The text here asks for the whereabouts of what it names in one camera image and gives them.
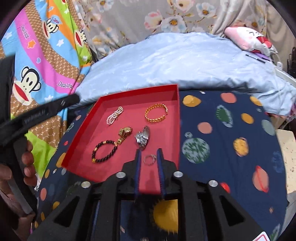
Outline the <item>person's left hand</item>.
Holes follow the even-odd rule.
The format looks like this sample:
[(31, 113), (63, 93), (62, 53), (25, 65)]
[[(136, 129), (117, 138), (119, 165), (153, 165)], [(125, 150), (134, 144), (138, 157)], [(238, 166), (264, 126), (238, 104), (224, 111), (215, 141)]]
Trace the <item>person's left hand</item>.
[(27, 138), (1, 147), (1, 240), (27, 240), (36, 219), (32, 149)]

